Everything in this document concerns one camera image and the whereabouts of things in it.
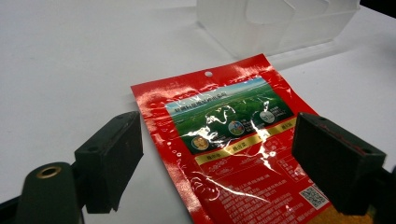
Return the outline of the red snack packet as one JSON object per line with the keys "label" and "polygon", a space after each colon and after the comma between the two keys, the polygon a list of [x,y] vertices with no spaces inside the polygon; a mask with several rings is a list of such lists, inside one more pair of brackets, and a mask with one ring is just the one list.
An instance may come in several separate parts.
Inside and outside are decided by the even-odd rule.
{"label": "red snack packet", "polygon": [[372,224],[336,212],[292,157],[312,109],[264,55],[132,92],[194,224]]}

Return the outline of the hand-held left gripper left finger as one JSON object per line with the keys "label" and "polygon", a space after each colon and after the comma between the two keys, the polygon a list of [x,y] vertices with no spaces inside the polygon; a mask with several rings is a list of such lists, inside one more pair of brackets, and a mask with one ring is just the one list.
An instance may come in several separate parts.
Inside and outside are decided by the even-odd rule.
{"label": "hand-held left gripper left finger", "polygon": [[75,151],[77,170],[87,177],[84,204],[90,214],[118,210],[143,155],[137,111],[117,115]]}

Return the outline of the clear plastic storage box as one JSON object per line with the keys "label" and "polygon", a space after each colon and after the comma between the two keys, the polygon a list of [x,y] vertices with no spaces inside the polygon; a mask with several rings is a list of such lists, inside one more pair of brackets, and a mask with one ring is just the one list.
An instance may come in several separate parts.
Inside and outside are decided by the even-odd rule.
{"label": "clear plastic storage box", "polygon": [[197,20],[238,58],[329,42],[361,0],[196,0]]}

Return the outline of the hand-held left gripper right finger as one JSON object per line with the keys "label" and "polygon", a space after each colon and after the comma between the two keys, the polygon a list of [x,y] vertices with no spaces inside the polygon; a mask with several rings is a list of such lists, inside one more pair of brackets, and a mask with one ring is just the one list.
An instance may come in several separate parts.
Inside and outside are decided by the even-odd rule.
{"label": "hand-held left gripper right finger", "polygon": [[300,113],[291,154],[338,212],[387,207],[386,154],[329,119]]}

